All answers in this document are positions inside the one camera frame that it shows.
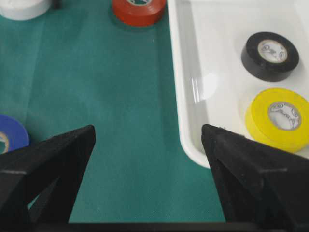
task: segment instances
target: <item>green cloth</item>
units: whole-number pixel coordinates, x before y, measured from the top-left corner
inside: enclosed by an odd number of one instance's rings
[[[97,142],[70,222],[224,221],[210,170],[180,141],[168,14],[132,28],[110,0],[0,18],[0,114],[31,142],[87,124]]]

